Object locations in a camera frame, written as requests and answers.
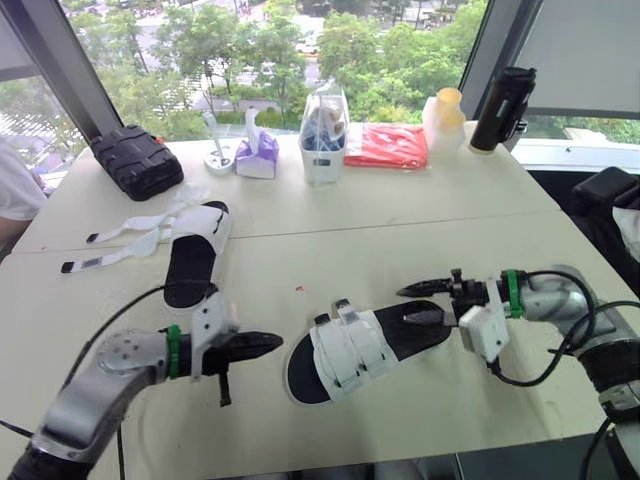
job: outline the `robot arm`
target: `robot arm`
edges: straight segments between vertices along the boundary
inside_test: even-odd
[[[133,398],[167,378],[219,375],[221,406],[231,403],[229,364],[282,345],[261,332],[237,333],[219,292],[194,313],[192,334],[124,330],[97,347],[89,366],[64,387],[9,477],[84,479],[120,425]]]
[[[589,300],[574,281],[557,274],[531,276],[507,270],[497,279],[479,282],[463,280],[457,269],[452,270],[451,278],[409,285],[398,295],[448,294],[455,315],[451,323],[460,328],[465,349],[482,357],[494,374],[499,373],[498,356],[509,342],[507,318],[524,316],[529,321],[551,322],[565,337],[571,335],[568,340],[575,348],[570,353],[585,368],[599,394],[600,405],[616,424],[627,460],[640,474],[640,339],[618,310],[600,308],[601,302],[576,269],[556,266],[554,270],[578,279],[594,299],[595,323],[586,338],[583,335],[589,329],[588,323],[583,322],[576,332],[572,330],[587,315]],[[531,386],[534,382],[514,384]]]

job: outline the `red package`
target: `red package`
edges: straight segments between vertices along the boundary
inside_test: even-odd
[[[425,168],[427,141],[421,125],[352,123],[344,164],[417,170]]]

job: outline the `tabletop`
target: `tabletop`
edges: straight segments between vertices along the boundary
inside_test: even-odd
[[[98,252],[11,255],[0,268],[2,416],[35,428],[81,345],[114,311],[160,284],[169,246],[152,257],[62,276],[60,264]],[[217,478],[470,451],[595,431],[604,418],[582,367],[564,359],[542,385],[500,383],[466,352],[457,331],[440,346],[401,363],[348,398],[301,406],[287,394],[284,368],[312,319],[348,298],[357,309],[401,303],[408,283],[447,276],[486,278],[505,268],[569,264],[598,296],[633,294],[560,212],[414,225],[236,238],[220,259],[219,283],[236,303],[244,330],[284,337],[260,359],[232,365],[233,404],[218,406],[217,380],[180,379],[134,400],[123,424],[127,474],[136,479]],[[445,299],[436,299],[445,304]],[[640,315],[623,311],[640,331]],[[190,315],[170,312],[158,295],[111,329],[189,329]],[[561,337],[547,324],[509,322],[506,374],[531,378],[550,361]],[[24,440],[0,431],[0,469],[7,472]],[[112,478],[113,456],[93,478]]]
[[[473,126],[466,125],[467,138]],[[221,142],[233,155],[239,141]],[[455,156],[434,157],[424,171],[345,167],[339,182],[311,187],[304,181],[297,135],[278,141],[275,180],[213,175],[202,162],[213,149],[210,140],[167,145],[187,182],[206,185],[212,199],[229,205],[235,238],[559,211],[502,145],[487,155],[463,145]],[[134,202],[87,149],[14,252],[98,248],[85,243],[89,234],[119,227],[127,217],[164,212],[178,188]],[[109,245],[132,238],[123,235]]]

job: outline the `tissue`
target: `tissue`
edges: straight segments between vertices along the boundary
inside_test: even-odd
[[[236,173],[244,177],[273,179],[280,147],[274,137],[256,127],[258,113],[259,110],[253,107],[245,113],[248,138],[236,150]]]

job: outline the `purple tissue box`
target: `purple tissue box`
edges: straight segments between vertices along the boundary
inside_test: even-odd
[[[279,152],[278,141],[267,132],[260,132],[257,153],[251,151],[247,140],[243,140],[236,150],[236,173],[245,177],[273,179]]]

